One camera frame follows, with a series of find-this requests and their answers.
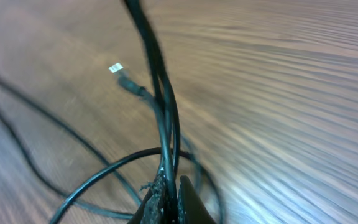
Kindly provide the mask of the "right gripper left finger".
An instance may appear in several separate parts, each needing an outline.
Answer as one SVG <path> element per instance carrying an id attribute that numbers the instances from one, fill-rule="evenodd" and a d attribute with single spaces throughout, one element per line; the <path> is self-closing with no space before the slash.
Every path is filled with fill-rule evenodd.
<path id="1" fill-rule="evenodd" d="M 167 224 L 169 214 L 167 213 L 167 187 L 163 168 L 159 168 L 154 181 L 149 182 L 142 189 L 148 191 L 140 207 L 127 223 Z"/>

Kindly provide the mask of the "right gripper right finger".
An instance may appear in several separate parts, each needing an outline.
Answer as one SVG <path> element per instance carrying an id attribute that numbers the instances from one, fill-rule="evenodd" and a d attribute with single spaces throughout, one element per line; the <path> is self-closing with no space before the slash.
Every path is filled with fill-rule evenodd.
<path id="1" fill-rule="evenodd" d="M 216 224 L 195 191 L 190 179 L 180 177 L 178 193 L 179 224 Z"/>

